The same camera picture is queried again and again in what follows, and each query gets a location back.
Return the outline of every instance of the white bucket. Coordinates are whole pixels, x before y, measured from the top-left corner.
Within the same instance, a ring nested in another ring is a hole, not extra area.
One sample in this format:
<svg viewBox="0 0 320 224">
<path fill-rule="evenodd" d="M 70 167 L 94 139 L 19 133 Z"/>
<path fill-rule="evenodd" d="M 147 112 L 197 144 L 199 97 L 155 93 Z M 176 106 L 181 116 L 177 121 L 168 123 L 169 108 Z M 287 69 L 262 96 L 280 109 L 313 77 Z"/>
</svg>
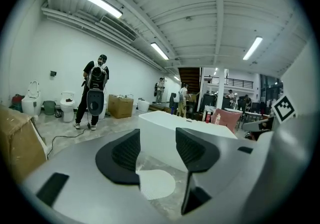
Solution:
<svg viewBox="0 0 320 224">
<path fill-rule="evenodd" d="M 147 112 L 149 109 L 150 103 L 148 101 L 139 100 L 138 101 L 138 109 L 143 112 Z"/>
<path fill-rule="evenodd" d="M 136 107 L 138 106 L 138 104 L 133 104 L 133 106 L 132 106 L 132 115 L 134 115 L 135 114 L 135 111 L 136 111 Z"/>
</svg>

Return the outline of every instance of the white tabletop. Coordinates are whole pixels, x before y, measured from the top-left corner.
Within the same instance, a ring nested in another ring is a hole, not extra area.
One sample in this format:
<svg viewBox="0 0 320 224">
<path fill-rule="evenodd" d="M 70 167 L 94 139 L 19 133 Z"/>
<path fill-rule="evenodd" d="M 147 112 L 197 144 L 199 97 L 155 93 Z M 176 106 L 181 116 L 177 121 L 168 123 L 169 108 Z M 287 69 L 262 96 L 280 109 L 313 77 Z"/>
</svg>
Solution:
<svg viewBox="0 0 320 224">
<path fill-rule="evenodd" d="M 171 129 L 174 131 L 177 127 L 189 128 L 216 136 L 237 139 L 237 137 L 226 126 L 190 120 L 178 117 L 176 115 L 171 115 L 163 111 L 154 111 L 151 113 L 141 114 L 139 115 L 139 118 L 145 119 L 149 122 L 153 122 L 157 125 L 161 125 L 167 129 Z"/>
<path fill-rule="evenodd" d="M 225 110 L 228 111 L 228 112 L 242 113 L 242 111 L 237 110 L 237 109 L 232 109 L 232 108 L 225 108 Z"/>
<path fill-rule="evenodd" d="M 255 116 L 266 116 L 266 117 L 270 117 L 267 114 L 258 114 L 258 113 L 251 113 L 251 112 L 245 112 L 246 114 L 250 114 L 250 115 L 255 115 Z"/>
</svg>

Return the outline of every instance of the cap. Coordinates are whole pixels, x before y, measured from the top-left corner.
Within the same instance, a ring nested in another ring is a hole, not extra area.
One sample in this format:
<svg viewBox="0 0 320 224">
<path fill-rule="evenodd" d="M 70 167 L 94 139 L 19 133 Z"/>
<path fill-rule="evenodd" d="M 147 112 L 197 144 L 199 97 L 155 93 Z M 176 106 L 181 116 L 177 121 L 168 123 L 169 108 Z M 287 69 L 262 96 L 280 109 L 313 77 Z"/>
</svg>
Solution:
<svg viewBox="0 0 320 224">
<path fill-rule="evenodd" d="M 99 56 L 99 58 L 101 58 L 102 60 L 105 60 L 105 61 L 106 61 L 106 59 L 107 59 L 106 57 L 107 57 L 106 55 L 100 55 L 100 56 Z"/>
</svg>

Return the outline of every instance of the pants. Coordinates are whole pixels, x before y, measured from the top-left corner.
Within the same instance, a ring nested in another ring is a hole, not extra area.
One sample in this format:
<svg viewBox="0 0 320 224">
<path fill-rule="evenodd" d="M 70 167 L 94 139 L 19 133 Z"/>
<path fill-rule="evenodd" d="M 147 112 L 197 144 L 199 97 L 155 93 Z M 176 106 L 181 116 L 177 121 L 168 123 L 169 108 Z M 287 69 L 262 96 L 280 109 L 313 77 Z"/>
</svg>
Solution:
<svg viewBox="0 0 320 224">
<path fill-rule="evenodd" d="M 76 123 L 80 123 L 82 117 L 84 116 L 84 112 L 86 111 L 86 107 L 87 107 L 87 94 L 88 94 L 89 88 L 85 85 L 83 94 L 82 94 L 82 98 L 81 98 L 81 103 L 78 106 L 78 110 L 76 113 L 76 118 L 75 118 L 75 122 Z M 95 126 L 98 122 L 99 116 L 92 116 L 91 119 L 91 125 Z"/>
<path fill-rule="evenodd" d="M 155 102 L 156 103 L 161 103 L 161 99 L 162 99 L 162 90 L 157 90 L 156 91 L 156 99 L 155 99 Z"/>
<path fill-rule="evenodd" d="M 187 102 L 185 99 L 183 99 L 183 102 L 179 102 L 178 103 L 178 111 L 177 111 L 177 115 L 181 116 L 183 113 L 183 117 L 186 118 L 187 117 L 187 113 L 186 113 L 186 108 L 187 107 Z"/>
</svg>

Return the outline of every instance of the white t-shirt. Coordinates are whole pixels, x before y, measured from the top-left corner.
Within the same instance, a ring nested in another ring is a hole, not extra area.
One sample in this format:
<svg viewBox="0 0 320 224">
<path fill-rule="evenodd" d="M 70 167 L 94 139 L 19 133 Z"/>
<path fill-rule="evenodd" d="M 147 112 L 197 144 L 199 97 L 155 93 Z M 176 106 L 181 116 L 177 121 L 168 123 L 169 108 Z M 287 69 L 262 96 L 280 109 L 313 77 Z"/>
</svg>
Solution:
<svg viewBox="0 0 320 224">
<path fill-rule="evenodd" d="M 230 97 L 230 103 L 232 103 L 233 101 L 234 101 L 234 97 L 235 95 L 234 95 L 234 93 L 231 93 L 231 94 L 229 94 L 229 97 Z"/>
<path fill-rule="evenodd" d="M 163 85 L 164 85 L 163 83 L 164 83 L 164 82 L 158 81 L 158 83 L 157 83 L 156 85 L 157 85 L 157 87 L 159 86 L 160 88 L 158 87 L 157 90 L 162 90 L 162 87 L 163 87 Z"/>
<path fill-rule="evenodd" d="M 182 94 L 183 98 L 186 98 L 188 90 L 186 88 L 181 88 L 179 93 Z"/>
</svg>

